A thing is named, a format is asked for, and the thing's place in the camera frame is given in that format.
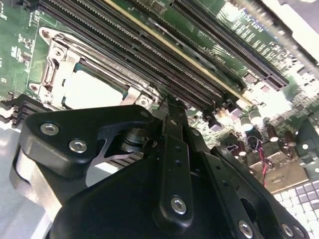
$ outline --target motherboard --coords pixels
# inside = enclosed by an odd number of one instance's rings
[[[288,150],[275,160],[283,167],[297,159],[288,144],[301,122],[319,109],[317,69],[251,15],[249,2],[0,0],[2,124],[17,127],[17,116],[33,112],[12,114],[21,95],[42,111],[127,104],[151,111],[173,95],[209,148],[241,148],[234,153],[241,157],[258,147],[249,138],[277,138]],[[246,163],[260,171],[252,158]]]

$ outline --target electrolytic capacitor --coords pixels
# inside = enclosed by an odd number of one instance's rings
[[[263,122],[263,118],[258,110],[252,110],[249,113],[249,118],[252,124],[261,124]]]
[[[297,145],[294,139],[295,138],[294,134],[290,130],[284,132],[284,137],[285,137],[285,142],[289,147],[295,147]]]
[[[268,134],[270,142],[278,141],[278,135],[277,135],[276,129],[272,125],[267,127],[267,134]]]
[[[237,146],[238,146],[238,155],[245,156],[247,153],[245,148],[245,143],[243,141],[238,141]]]
[[[253,129],[253,125],[248,116],[244,116],[240,119],[241,128],[243,131],[247,132]]]

